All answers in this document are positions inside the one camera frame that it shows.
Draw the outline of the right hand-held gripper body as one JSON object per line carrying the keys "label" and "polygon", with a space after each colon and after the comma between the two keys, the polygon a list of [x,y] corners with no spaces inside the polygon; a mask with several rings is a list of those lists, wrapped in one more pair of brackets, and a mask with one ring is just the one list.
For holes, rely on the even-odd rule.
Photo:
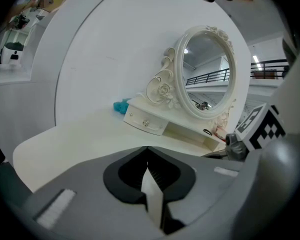
{"label": "right hand-held gripper body", "polygon": [[286,135],[275,105],[255,107],[242,123],[225,137],[225,153],[230,160],[244,161],[249,152],[264,148]]}

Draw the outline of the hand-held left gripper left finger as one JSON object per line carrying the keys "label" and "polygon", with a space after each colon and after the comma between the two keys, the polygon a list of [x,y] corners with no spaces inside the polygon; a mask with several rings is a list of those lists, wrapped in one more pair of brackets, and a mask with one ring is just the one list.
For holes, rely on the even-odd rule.
{"label": "hand-held left gripper left finger", "polygon": [[55,240],[157,240],[164,233],[155,226],[144,204],[123,203],[105,187],[103,174],[108,165],[136,151],[136,148],[78,163],[36,190],[23,205],[33,220],[62,190],[75,196],[63,202],[65,210],[50,229]]}

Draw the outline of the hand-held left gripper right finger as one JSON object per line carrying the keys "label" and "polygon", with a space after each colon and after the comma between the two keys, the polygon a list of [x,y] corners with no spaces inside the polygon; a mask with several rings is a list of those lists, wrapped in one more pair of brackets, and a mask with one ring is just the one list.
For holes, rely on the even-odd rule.
{"label": "hand-held left gripper right finger", "polygon": [[166,235],[190,225],[234,182],[242,162],[147,148],[147,214]]}

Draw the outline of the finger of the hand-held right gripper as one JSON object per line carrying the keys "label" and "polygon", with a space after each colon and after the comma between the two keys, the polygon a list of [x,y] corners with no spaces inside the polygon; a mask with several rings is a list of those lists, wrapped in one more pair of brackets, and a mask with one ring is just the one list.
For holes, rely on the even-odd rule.
{"label": "finger of the hand-held right gripper", "polygon": [[212,152],[202,155],[202,157],[211,159],[228,159],[228,155],[225,152]]}

